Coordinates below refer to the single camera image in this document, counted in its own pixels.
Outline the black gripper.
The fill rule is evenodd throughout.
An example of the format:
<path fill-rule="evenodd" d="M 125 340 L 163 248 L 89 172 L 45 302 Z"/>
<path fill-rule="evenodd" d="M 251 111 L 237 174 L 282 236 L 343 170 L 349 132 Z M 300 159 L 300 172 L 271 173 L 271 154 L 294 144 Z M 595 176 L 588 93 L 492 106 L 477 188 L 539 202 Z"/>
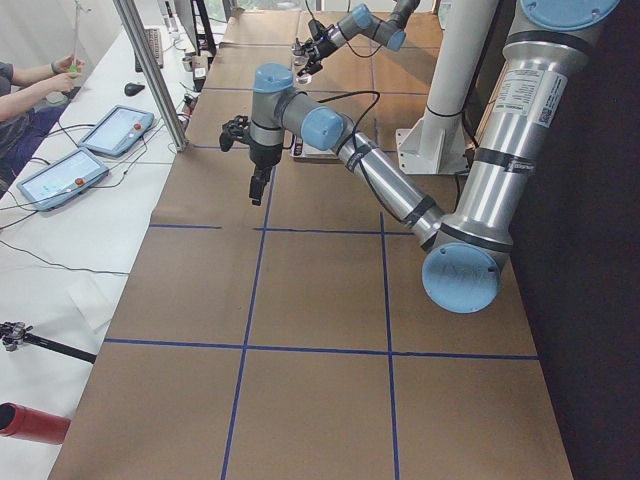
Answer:
<path fill-rule="evenodd" d="M 298 78 L 312 78 L 323 69 L 321 60 L 345 44 L 345 37 L 337 25 L 309 24 L 311 39 L 292 44 L 294 64 L 305 64 L 296 73 Z"/>
<path fill-rule="evenodd" d="M 264 145 L 251 141 L 249 157 L 255 165 L 250 179 L 249 198 L 254 206 L 260 206 L 265 188 L 271 179 L 272 169 L 280 162 L 280 145 Z"/>

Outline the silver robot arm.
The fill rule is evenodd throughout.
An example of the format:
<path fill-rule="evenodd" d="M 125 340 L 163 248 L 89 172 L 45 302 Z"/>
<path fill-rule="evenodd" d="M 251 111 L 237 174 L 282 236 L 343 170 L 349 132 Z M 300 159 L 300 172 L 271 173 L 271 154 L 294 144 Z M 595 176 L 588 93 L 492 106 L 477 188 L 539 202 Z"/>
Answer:
<path fill-rule="evenodd" d="M 296 39 L 291 50 L 294 64 L 300 66 L 296 76 L 310 79 L 322 70 L 322 61 L 358 35 L 375 42 L 378 47 L 398 51 L 406 39 L 405 28 L 419 1 L 397 1 L 389 17 L 374 15 L 366 4 L 359 4 L 335 24 L 325 26 L 312 12 L 308 22 L 310 38 L 302 43 Z"/>
<path fill-rule="evenodd" d="M 455 313 L 487 307 L 499 292 L 513 246 L 508 227 L 569 77 L 585 66 L 612 1 L 519 1 L 503 54 L 505 73 L 472 160 L 464 157 L 461 118 L 497 5 L 457 1 L 423 117 L 397 138 L 392 163 L 349 117 L 321 105 L 278 63 L 259 66 L 252 114 L 241 130 L 255 170 L 259 204 L 286 133 L 335 154 L 427 251 L 428 296 Z"/>

